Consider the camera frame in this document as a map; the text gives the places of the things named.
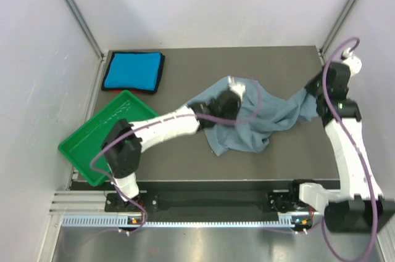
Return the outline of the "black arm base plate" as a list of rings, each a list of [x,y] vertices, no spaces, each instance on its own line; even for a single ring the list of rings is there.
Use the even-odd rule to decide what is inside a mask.
[[[293,199],[285,192],[264,190],[204,190],[165,191],[149,190],[140,193],[133,203],[123,200],[117,193],[106,196],[106,212],[132,212],[138,205],[148,212],[164,211],[170,208],[191,207],[253,207],[264,212],[307,211],[311,206]]]

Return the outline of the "aluminium corner post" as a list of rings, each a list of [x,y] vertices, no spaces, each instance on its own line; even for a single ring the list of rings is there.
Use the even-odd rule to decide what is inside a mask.
[[[318,54],[323,59],[325,58],[325,54],[328,52],[330,46],[332,45],[333,41],[335,40],[336,36],[342,29],[346,19],[350,15],[352,9],[354,8],[355,4],[358,0],[346,0],[345,4],[343,5],[339,15],[337,16],[334,24],[329,30],[323,44],[318,49]]]
[[[99,59],[104,58],[104,53],[102,49],[99,47],[98,42],[96,41],[95,37],[93,36],[91,29],[89,28],[83,14],[81,13],[80,8],[78,7],[75,0],[64,0],[67,8],[71,12],[72,17],[75,19],[77,25],[79,26],[83,36],[86,38],[87,42],[91,46],[92,50],[96,54]]]

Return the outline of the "right aluminium corner post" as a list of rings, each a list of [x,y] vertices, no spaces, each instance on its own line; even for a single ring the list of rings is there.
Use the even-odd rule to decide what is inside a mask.
[[[318,54],[323,59],[325,58],[325,54],[328,52],[330,46],[332,45],[333,41],[335,40],[336,36],[342,29],[346,19],[350,15],[352,9],[354,8],[355,4],[358,0],[346,0],[345,4],[343,5],[339,15],[337,16],[334,24],[329,30],[323,44],[318,49]]]

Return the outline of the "green plastic tray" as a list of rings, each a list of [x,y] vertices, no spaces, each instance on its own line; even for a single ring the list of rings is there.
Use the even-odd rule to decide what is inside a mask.
[[[143,121],[156,116],[156,112],[134,94],[123,91],[61,142],[58,150],[91,186],[96,187],[104,183],[107,176],[93,170],[90,162],[101,150],[115,122],[122,118]]]

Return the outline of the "light blue t-shirt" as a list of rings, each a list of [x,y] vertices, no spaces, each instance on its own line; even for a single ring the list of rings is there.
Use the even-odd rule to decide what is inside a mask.
[[[227,126],[216,124],[205,130],[207,141],[217,155],[229,149],[260,153],[269,144],[269,137],[277,131],[286,131],[297,122],[310,121],[317,116],[316,99],[301,89],[288,100],[280,99],[267,92],[258,82],[246,78],[235,78],[245,85],[245,93],[238,112],[238,120],[247,123]]]

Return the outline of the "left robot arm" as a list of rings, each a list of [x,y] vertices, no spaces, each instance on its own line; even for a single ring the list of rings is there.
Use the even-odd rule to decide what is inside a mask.
[[[160,117],[134,122],[118,120],[101,150],[112,173],[112,182],[121,192],[119,204],[129,211],[139,205],[135,172],[144,151],[176,137],[235,121],[244,93],[244,86],[229,86],[207,102],[192,102]]]

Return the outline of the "left aluminium corner post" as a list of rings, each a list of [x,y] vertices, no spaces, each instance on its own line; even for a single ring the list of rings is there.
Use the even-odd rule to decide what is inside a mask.
[[[80,8],[78,7],[75,0],[64,0],[67,8],[71,12],[72,17],[75,19],[77,25],[79,26],[83,36],[86,38],[87,42],[91,46],[92,50],[96,54],[99,59],[104,58],[104,53],[102,49],[99,47],[98,42],[96,41],[95,37],[93,36],[91,29],[89,28],[83,14],[81,13]]]

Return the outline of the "aluminium frame rail front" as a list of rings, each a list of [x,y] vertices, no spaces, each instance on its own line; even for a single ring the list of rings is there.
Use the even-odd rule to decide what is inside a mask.
[[[55,193],[51,204],[51,213],[68,213],[68,214],[112,214],[112,215],[137,215],[143,214],[142,206],[132,212],[106,212],[106,196],[114,191],[65,191]],[[192,218],[203,219],[246,219],[258,220],[264,216],[275,216],[277,212],[264,212],[253,207],[191,207],[191,208],[170,208],[164,211],[148,212],[150,218],[155,219],[160,215],[170,218]]]

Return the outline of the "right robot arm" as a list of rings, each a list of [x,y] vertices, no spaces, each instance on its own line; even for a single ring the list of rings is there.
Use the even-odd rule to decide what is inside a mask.
[[[330,192],[314,180],[294,180],[288,203],[295,210],[312,207],[334,233],[369,233],[373,222],[381,230],[394,215],[394,201],[386,200],[372,175],[362,137],[357,102],[348,99],[349,79],[362,68],[359,60],[332,62],[305,86],[316,101],[335,155],[339,192]]]

